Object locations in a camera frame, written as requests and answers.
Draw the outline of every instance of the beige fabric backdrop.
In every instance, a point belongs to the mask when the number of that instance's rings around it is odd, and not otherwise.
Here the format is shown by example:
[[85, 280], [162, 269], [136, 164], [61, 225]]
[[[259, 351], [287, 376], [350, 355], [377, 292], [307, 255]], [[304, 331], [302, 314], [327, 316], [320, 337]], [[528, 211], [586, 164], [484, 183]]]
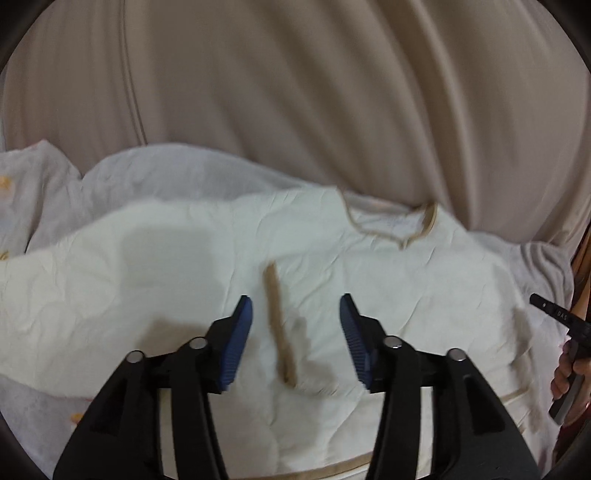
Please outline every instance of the beige fabric backdrop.
[[589, 79], [535, 0], [57, 0], [8, 64], [5, 133], [82, 172], [204, 145], [574, 252]]

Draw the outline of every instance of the beige curtain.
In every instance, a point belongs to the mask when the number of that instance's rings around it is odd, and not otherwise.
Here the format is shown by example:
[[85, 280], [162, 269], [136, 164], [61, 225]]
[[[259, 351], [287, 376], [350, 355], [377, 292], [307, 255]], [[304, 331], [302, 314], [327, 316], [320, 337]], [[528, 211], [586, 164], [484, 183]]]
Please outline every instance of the beige curtain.
[[535, 0], [57, 0], [2, 101], [8, 148], [82, 172], [187, 142], [574, 254], [589, 78]]

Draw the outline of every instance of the human hand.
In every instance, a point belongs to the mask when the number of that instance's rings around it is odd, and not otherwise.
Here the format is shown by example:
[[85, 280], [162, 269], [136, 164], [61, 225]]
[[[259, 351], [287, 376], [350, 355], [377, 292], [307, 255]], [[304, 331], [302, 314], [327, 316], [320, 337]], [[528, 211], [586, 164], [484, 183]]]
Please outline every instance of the human hand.
[[585, 380], [581, 387], [579, 395], [575, 399], [573, 406], [564, 419], [564, 426], [571, 425], [587, 410], [591, 400], [591, 358], [577, 360], [574, 364], [569, 357], [570, 341], [566, 342], [562, 348], [562, 355], [558, 359], [558, 368], [554, 370], [554, 379], [550, 384], [550, 390], [555, 400], [569, 391], [569, 375], [574, 371], [578, 375], [584, 375]]

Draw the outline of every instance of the beige trim strip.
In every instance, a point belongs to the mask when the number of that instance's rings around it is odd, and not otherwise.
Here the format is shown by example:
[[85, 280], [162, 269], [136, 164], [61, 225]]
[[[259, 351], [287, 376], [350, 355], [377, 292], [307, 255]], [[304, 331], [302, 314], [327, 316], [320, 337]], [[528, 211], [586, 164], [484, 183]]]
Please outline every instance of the beige trim strip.
[[514, 400], [517, 397], [520, 397], [520, 396], [526, 394], [529, 391], [529, 389], [530, 389], [529, 387], [520, 388], [519, 390], [515, 390], [512, 393], [508, 393], [507, 395], [503, 395], [502, 397], [499, 397], [499, 400], [504, 405], [507, 402], [510, 402], [511, 400]]
[[355, 470], [363, 465], [368, 465], [371, 461], [371, 453], [364, 453], [351, 460], [327, 465], [322, 468], [314, 470], [306, 470], [305, 472], [283, 473], [281, 475], [262, 476], [256, 478], [244, 478], [238, 480], [319, 480], [328, 476], [339, 475], [341, 473]]
[[297, 369], [291, 344], [287, 340], [283, 328], [281, 291], [275, 262], [270, 263], [263, 272], [263, 284], [267, 293], [269, 327], [277, 345], [277, 374], [285, 385], [295, 388], [297, 385]]

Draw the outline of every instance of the finger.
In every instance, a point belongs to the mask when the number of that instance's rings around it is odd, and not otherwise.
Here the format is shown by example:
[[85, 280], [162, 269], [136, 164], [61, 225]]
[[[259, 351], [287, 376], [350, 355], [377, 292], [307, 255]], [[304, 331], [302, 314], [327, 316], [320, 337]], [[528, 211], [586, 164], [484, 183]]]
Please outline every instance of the finger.
[[560, 371], [559, 368], [554, 370], [554, 383], [556, 384], [556, 386], [558, 387], [558, 390], [562, 394], [565, 394], [566, 392], [569, 391], [569, 387], [570, 387], [569, 381], [568, 381], [567, 377], [565, 377], [563, 375], [563, 373]]
[[579, 375], [585, 375], [585, 377], [591, 376], [591, 358], [577, 360], [573, 364], [573, 370]]
[[550, 391], [552, 392], [552, 398], [554, 400], [558, 400], [563, 395], [563, 393], [560, 391], [554, 380], [550, 382]]
[[558, 369], [565, 377], [568, 377], [573, 372], [573, 362], [566, 353], [563, 353], [558, 358]]

